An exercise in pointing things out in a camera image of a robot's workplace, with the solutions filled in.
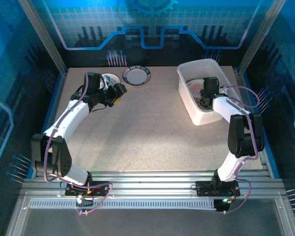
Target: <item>white container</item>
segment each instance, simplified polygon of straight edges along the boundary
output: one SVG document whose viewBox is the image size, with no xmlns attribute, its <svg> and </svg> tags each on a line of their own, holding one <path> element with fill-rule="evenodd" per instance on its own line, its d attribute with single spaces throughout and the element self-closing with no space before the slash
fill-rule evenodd
<svg viewBox="0 0 295 236">
<path fill-rule="evenodd" d="M 179 74 L 178 90 L 192 122 L 195 125 L 203 125 L 221 120 L 223 117 L 217 112 L 212 110 L 202 110 L 197 105 L 186 83 L 186 81 L 191 79 L 216 77 L 219 80 L 220 87 L 231 86 L 231 83 L 217 62 L 213 59 L 194 60 L 179 65 L 177 72 Z M 239 96 L 233 88 L 228 89 L 227 95 L 239 100 Z"/>
</svg>

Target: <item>black mounting plate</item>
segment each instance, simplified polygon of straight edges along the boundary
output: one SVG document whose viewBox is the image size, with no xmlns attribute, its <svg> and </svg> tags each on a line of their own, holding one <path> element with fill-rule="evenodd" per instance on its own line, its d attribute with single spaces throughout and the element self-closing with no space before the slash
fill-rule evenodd
<svg viewBox="0 0 295 236">
<path fill-rule="evenodd" d="M 240 196 L 237 181 L 223 182 L 223 185 L 219 185 L 215 188 L 211 181 L 197 181 L 196 190 L 198 197 L 231 197 L 234 196 L 233 191 L 236 192 L 236 197 Z"/>
<path fill-rule="evenodd" d="M 90 181 L 89 186 L 95 186 L 102 183 L 108 183 L 107 181 Z M 84 196 L 106 196 L 109 191 L 109 185 L 104 185 L 96 188 L 91 193 L 87 193 L 87 189 L 79 188 L 76 186 L 72 186 L 71 184 L 67 184 L 65 189 L 66 196 L 78 196 L 79 194 L 83 194 Z"/>
</svg>

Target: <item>metal post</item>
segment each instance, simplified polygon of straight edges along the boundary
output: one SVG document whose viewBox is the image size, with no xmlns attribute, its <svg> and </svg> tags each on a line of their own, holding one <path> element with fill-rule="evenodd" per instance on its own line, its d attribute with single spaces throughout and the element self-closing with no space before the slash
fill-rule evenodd
<svg viewBox="0 0 295 236">
<path fill-rule="evenodd" d="M 271 7 L 267 11 L 265 18 L 263 19 L 260 27 L 253 38 L 249 48 L 247 49 L 246 54 L 244 55 L 239 68 L 238 72 L 240 76 L 242 76 L 245 71 L 247 70 L 251 60 L 255 56 L 257 50 L 259 49 L 262 41 L 266 37 L 268 31 L 270 30 L 271 26 L 273 25 L 274 20 L 276 19 L 277 15 L 280 13 L 282 6 L 284 5 L 286 0 L 274 0 Z"/>
<path fill-rule="evenodd" d="M 50 57 L 54 61 L 57 69 L 61 73 L 61 75 L 66 76 L 66 67 L 65 64 L 53 43 L 44 23 L 40 19 L 34 5 L 30 0 L 18 0 L 21 7 L 23 8 L 25 14 L 27 15 L 29 21 L 33 25 L 36 33 L 38 34 L 40 40 L 44 44 L 47 52 L 49 53 Z"/>
</svg>

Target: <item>glass panel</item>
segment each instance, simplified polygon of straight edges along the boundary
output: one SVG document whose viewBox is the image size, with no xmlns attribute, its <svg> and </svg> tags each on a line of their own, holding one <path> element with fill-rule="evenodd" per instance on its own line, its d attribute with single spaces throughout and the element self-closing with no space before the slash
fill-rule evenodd
<svg viewBox="0 0 295 236">
<path fill-rule="evenodd" d="M 254 91 L 265 89 L 265 132 L 286 189 L 295 189 L 295 0 L 286 1 L 247 76 Z"/>
<path fill-rule="evenodd" d="M 142 62 L 178 65 L 182 60 L 215 58 L 221 64 L 238 66 L 271 1 L 36 0 L 34 3 L 58 48 L 64 49 L 65 62 L 72 67 L 108 66 L 108 50 L 123 50 L 129 65 Z M 157 55 L 171 52 L 177 57 L 160 60 L 154 55 L 156 49 Z M 94 50 L 91 61 L 89 53 L 83 52 L 89 50 Z"/>
<path fill-rule="evenodd" d="M 58 73 L 18 1 L 0 1 L 0 235 L 30 168 L 20 154 L 30 158 Z"/>
</svg>

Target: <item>speckled countertop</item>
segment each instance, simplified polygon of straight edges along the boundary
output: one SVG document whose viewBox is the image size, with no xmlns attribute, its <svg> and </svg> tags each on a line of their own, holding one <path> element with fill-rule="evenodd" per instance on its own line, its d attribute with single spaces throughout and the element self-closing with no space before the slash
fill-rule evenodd
<svg viewBox="0 0 295 236">
<path fill-rule="evenodd" d="M 232 67 L 222 69 L 235 85 Z M 121 76 L 125 67 L 70 68 L 57 118 L 83 84 L 84 70 L 114 73 L 125 84 Z M 195 126 L 178 92 L 177 67 L 149 70 L 146 85 L 126 85 L 128 93 L 118 104 L 91 113 L 80 123 L 68 143 L 74 164 L 89 171 L 215 170 L 222 165 L 228 153 L 227 121 Z M 260 168 L 260 161 L 244 167 Z"/>
</svg>

